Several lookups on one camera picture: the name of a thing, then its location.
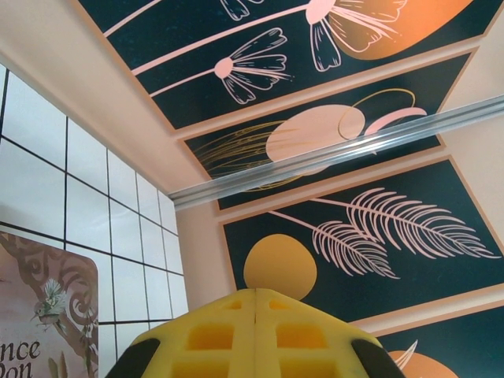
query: tiled wall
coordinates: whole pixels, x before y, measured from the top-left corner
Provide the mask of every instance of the tiled wall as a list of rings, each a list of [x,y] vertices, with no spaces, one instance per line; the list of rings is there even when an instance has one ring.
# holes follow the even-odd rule
[[[172,201],[0,66],[0,229],[92,258],[100,376],[187,312]]]

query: feather illustration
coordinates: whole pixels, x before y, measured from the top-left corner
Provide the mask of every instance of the feather illustration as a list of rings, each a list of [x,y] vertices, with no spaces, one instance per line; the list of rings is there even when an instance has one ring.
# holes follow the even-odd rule
[[[403,370],[406,367],[406,365],[408,365],[408,362],[410,361],[411,357],[415,353],[415,350],[417,349],[417,345],[418,345],[418,340],[416,340],[413,344],[411,344],[411,346],[408,348],[408,350],[406,352],[404,352],[403,354],[401,354],[397,360],[395,360],[395,364],[401,370]]]
[[[315,227],[287,214],[276,211],[269,213],[312,230],[315,251],[349,276],[374,272],[380,276],[398,279],[387,263],[386,250],[376,242],[363,239],[354,226],[334,220]]]
[[[436,205],[409,200],[394,191],[375,188],[355,197],[351,203],[315,198],[311,201],[346,207],[351,225],[361,237],[373,242],[387,240],[401,250],[398,241],[414,254],[427,258],[448,258],[466,254],[474,258],[500,258],[487,250],[474,229]]]

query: pink moon shape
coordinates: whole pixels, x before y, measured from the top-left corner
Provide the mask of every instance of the pink moon shape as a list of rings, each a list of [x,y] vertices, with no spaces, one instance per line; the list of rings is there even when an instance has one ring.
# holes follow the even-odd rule
[[[359,109],[345,105],[317,106],[276,128],[266,141],[266,153],[272,161],[292,158],[355,139],[364,125],[364,114]]]
[[[395,112],[389,113],[386,116],[383,116],[381,118],[378,118],[375,120],[365,131],[365,135],[371,135],[374,134],[375,132],[381,130],[391,122],[394,122],[395,120],[400,120],[401,118],[404,117],[411,117],[411,116],[426,116],[427,112],[423,110],[422,108],[405,108],[405,109],[400,109],[396,110]]]

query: botanical artwork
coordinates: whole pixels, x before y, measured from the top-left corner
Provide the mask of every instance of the botanical artwork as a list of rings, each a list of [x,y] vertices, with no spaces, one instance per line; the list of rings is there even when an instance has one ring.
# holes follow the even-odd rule
[[[495,378],[504,372],[504,308],[379,338],[406,378]]]
[[[482,35],[502,0],[80,3],[183,128]]]
[[[0,233],[0,298],[0,377],[98,376],[93,261]]]
[[[334,146],[438,112],[469,61],[453,57],[186,141],[213,179]],[[220,198],[221,209],[438,146],[436,137]]]
[[[504,282],[504,259],[449,160],[224,225],[238,289],[345,321]]]

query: ceiling trim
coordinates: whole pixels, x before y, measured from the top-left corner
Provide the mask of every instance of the ceiling trim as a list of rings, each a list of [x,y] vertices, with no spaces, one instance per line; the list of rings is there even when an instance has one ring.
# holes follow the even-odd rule
[[[233,173],[170,193],[170,198],[175,202],[176,210],[186,209],[503,114],[504,95],[501,95],[444,113],[412,120],[393,128],[383,129],[373,135],[315,150],[308,154]]]

